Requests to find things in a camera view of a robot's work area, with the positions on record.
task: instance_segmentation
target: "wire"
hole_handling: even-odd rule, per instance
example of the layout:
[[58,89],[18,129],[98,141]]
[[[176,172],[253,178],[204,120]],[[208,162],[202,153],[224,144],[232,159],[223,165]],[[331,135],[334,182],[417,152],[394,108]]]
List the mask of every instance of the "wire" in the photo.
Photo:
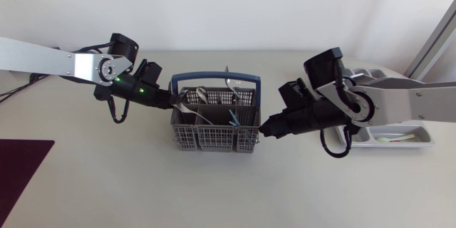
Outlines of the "wire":
[[125,119],[127,118],[128,108],[130,107],[130,101],[126,100],[125,106],[123,107],[122,117],[119,120],[115,116],[115,103],[114,103],[114,98],[112,96],[111,96],[111,98],[108,99],[108,107],[109,107],[109,111],[111,112],[111,116],[113,117],[114,122],[116,124],[120,124],[123,121],[125,121]]
[[352,111],[358,113],[361,107],[358,104],[352,103],[350,99],[343,89],[343,74],[342,74],[342,65],[339,60],[336,61],[336,70],[337,70],[337,78],[336,78],[336,91],[338,97],[341,99],[342,103],[347,105]]
[[95,50],[99,53],[101,53],[101,51],[99,50],[99,48],[105,48],[105,47],[109,47],[109,46],[112,46],[113,44],[115,43],[115,41],[111,41],[109,43],[104,43],[104,44],[101,44],[101,45],[96,45],[96,46],[86,46],[84,48],[81,48],[78,50],[78,52],[80,53],[86,53],[90,50]]
[[345,137],[345,141],[346,141],[345,150],[343,152],[340,152],[340,153],[331,152],[328,149],[328,146],[326,145],[325,130],[324,129],[320,130],[321,145],[323,146],[323,149],[326,151],[326,153],[328,153],[331,157],[342,158],[342,157],[347,156],[348,153],[350,152],[350,149],[351,149],[351,134],[350,134],[350,131],[348,131],[347,127],[345,127],[343,129],[343,136]]
[[342,78],[345,78],[346,80],[350,81],[352,86],[356,86],[356,81],[352,79],[352,77],[342,76]]
[[29,86],[33,85],[34,83],[38,82],[38,81],[41,81],[43,80],[44,78],[47,78],[49,77],[49,75],[44,75],[44,74],[35,74],[35,73],[32,73],[30,75],[30,81],[23,85],[23,86],[20,86],[16,89],[13,89],[13,90],[10,90],[6,93],[2,93],[0,94],[0,97],[3,97],[1,100],[0,100],[0,103],[3,103],[5,100],[7,100],[8,98],[10,98],[11,96],[13,96],[14,94],[28,88]]

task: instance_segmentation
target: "gray plastic basket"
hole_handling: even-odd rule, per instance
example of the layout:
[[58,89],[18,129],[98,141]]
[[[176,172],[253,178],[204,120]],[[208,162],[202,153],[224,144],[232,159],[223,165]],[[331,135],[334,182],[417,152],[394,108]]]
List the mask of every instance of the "gray plastic basket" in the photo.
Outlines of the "gray plastic basket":
[[[233,78],[229,74],[223,73],[224,76]],[[184,76],[185,78],[182,78],[182,74],[179,76],[181,76],[180,80],[191,79],[187,78],[187,75]],[[252,76],[252,78],[256,83],[256,89],[236,88],[239,94],[236,105],[232,104],[234,93],[228,88],[205,88],[208,104],[202,104],[200,97],[196,94],[197,88],[183,88],[181,92],[187,92],[182,97],[181,103],[204,116],[214,125],[210,125],[200,116],[182,113],[179,109],[174,108],[171,125],[175,134],[174,141],[179,149],[195,151],[199,146],[203,151],[231,152],[233,148],[236,148],[237,152],[252,153],[255,144],[259,142],[261,123],[260,109],[257,105],[260,82],[259,77]],[[233,121],[229,110],[235,113],[240,126],[234,127],[229,124],[229,121]]]

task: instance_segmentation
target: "white table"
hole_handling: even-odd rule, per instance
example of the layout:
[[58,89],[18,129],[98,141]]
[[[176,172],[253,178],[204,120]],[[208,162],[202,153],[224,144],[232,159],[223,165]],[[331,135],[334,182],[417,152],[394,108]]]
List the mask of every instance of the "white table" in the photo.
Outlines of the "white table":
[[[152,52],[137,63],[161,65],[162,88],[172,74],[226,65],[261,76],[264,122],[284,108],[277,89],[306,77],[313,55]],[[0,79],[0,92],[25,83],[7,71]],[[455,124],[426,123],[432,148],[354,148],[340,160],[323,151],[318,132],[261,136],[253,154],[183,152],[172,142],[171,110],[133,103],[117,125],[92,93],[51,77],[0,105],[2,138],[56,141],[5,227],[456,227]],[[343,149],[332,130],[327,141]]]

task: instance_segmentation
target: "blue basket handle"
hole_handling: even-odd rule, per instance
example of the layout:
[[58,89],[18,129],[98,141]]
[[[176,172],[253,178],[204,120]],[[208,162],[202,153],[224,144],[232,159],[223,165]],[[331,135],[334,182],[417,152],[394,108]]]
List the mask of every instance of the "blue basket handle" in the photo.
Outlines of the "blue basket handle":
[[234,79],[239,81],[246,81],[255,83],[256,86],[256,108],[259,109],[261,105],[261,79],[259,76],[253,76],[243,73],[226,72],[226,71],[200,71],[200,72],[189,72],[173,75],[171,78],[171,89],[172,93],[178,94],[178,81],[185,81],[191,79],[200,78],[223,78],[223,79]]

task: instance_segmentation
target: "white wall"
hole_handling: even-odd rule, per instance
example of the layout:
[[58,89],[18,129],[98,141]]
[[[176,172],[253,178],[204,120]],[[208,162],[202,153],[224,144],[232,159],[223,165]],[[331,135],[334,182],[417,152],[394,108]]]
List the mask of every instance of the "white wall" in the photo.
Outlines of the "white wall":
[[326,50],[403,72],[452,0],[0,0],[0,36],[66,50]]

